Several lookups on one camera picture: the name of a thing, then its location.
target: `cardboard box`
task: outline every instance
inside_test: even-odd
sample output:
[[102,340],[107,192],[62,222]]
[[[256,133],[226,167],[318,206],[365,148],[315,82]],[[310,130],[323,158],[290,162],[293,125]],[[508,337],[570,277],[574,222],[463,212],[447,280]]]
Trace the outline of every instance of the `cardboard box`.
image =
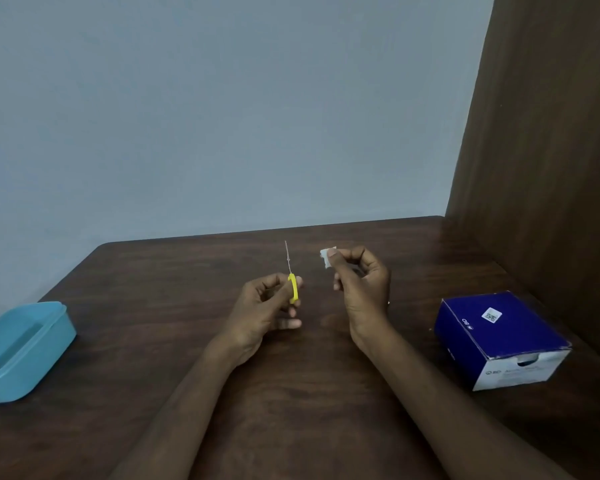
[[509,291],[442,300],[435,332],[474,391],[545,381],[571,351]]

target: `qr code sticker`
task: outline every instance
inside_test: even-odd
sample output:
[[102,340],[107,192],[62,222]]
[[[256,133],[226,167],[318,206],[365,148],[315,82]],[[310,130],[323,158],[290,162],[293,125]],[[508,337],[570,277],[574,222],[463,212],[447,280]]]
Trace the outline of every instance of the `qr code sticker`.
[[497,311],[495,308],[487,308],[487,311],[482,314],[482,318],[490,321],[491,323],[496,323],[498,318],[502,316],[502,312]]

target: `person's right hand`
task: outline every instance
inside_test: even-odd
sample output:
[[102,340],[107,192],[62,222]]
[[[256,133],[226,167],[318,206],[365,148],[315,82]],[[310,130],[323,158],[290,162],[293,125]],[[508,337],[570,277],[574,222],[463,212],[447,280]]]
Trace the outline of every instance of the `person's right hand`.
[[[368,355],[366,338],[375,327],[386,323],[391,272],[364,246],[330,249],[327,256],[336,270],[333,289],[344,291],[351,338]],[[359,266],[364,277],[360,278],[349,263]]]

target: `wood grain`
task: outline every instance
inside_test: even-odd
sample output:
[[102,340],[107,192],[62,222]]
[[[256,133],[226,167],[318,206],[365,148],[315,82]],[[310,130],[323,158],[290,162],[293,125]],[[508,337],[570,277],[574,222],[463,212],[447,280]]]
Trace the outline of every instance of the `wood grain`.
[[495,0],[447,216],[600,353],[600,0]]
[[[191,478],[446,478],[353,345],[319,250],[364,243],[384,259],[392,323],[455,381],[432,332],[441,298],[510,289],[539,305],[471,238],[423,217],[97,248],[44,297],[67,304],[79,337],[30,395],[0,405],[0,479],[106,478],[243,282],[284,272],[285,239],[306,282],[303,328],[272,334],[229,377]],[[560,330],[575,350],[549,382],[473,397],[572,474],[600,479],[600,357]]]

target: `plastic container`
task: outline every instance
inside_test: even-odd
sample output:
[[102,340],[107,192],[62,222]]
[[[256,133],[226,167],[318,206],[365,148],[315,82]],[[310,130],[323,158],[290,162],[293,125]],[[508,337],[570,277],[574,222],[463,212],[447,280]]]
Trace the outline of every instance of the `plastic container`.
[[23,305],[0,316],[0,403],[31,392],[75,338],[59,301]]

